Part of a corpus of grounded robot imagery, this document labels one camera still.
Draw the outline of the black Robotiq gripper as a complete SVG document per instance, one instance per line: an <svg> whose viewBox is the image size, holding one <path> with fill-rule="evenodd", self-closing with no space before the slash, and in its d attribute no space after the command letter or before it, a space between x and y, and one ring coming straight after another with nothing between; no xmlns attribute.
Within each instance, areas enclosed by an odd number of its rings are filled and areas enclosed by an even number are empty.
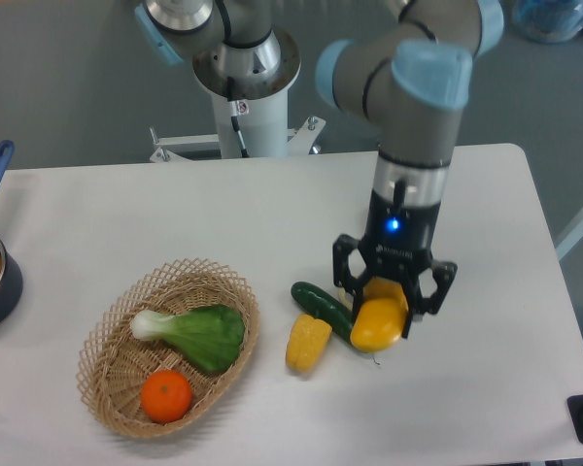
<svg viewBox="0 0 583 466"><path fill-rule="evenodd" d="M431 243L440 203L424 207L400 207L377 193L370 196L365 231L360 239L341 234L332 246L333 283L353 297L351 311L355 323L364 303L364 288L373 277L402 285L408 311L401 337L407 339L414 321L425 314L435 316L458 272L451 261L432 260ZM364 269L355 276L350 256L360 253ZM426 296L420 275L431 271L435 288Z"/></svg>

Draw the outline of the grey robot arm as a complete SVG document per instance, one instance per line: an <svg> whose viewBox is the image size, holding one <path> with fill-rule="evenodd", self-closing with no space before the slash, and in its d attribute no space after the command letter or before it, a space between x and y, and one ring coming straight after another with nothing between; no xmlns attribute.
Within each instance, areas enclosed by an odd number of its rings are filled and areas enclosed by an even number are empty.
<svg viewBox="0 0 583 466"><path fill-rule="evenodd" d="M294 39L267 1L141 1L135 16L168 62L189 62L211 98L225 158L288 151L287 93L300 70ZM375 279L403 289L405 325L436 314L457 273L431 241L472 62L499 41L497 1L400 1L396 26L369 44L340 40L315 68L320 96L378 126L382 139L365 231L332 247L333 282L355 327Z"/></svg>

